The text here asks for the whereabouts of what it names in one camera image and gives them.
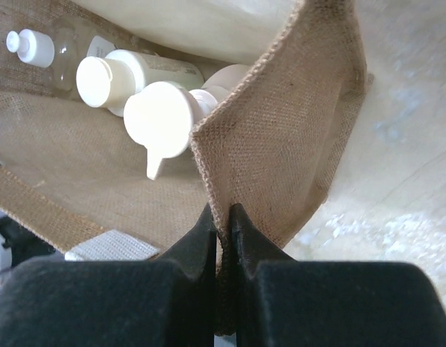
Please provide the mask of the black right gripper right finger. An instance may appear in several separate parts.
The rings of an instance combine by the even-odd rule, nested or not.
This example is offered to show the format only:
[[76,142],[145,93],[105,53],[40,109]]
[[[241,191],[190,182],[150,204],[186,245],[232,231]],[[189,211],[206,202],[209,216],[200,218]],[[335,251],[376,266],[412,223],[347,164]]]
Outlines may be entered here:
[[297,261],[230,211],[238,346],[446,346],[432,282],[407,262]]

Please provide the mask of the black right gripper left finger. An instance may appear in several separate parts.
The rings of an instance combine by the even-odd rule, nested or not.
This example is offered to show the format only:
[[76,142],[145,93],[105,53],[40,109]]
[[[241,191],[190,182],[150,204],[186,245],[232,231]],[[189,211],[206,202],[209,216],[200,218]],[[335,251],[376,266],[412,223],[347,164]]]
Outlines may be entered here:
[[153,260],[21,265],[0,293],[0,346],[211,346],[215,249],[206,207]]

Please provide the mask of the brown burlap canvas bag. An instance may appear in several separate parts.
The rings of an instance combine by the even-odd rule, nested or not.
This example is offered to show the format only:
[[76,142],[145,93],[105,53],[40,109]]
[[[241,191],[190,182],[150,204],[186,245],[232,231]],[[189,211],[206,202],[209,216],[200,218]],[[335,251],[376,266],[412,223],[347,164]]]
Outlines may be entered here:
[[[7,30],[63,14],[205,75],[229,62],[249,71],[153,181],[121,119],[54,98],[4,50]],[[284,246],[326,199],[366,84],[353,1],[0,1],[0,208],[62,252],[109,231],[159,252],[204,205],[227,244],[240,203]]]

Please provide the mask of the beige pump dispenser bottle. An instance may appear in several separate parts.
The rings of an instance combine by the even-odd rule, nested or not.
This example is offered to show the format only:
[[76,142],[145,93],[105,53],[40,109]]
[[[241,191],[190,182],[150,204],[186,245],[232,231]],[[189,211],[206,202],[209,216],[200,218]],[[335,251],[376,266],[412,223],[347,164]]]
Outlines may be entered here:
[[193,90],[177,82],[154,82],[127,100],[124,126],[132,140],[147,150],[149,179],[158,177],[165,160],[188,148],[194,125],[228,97],[249,69],[242,64],[226,66]]

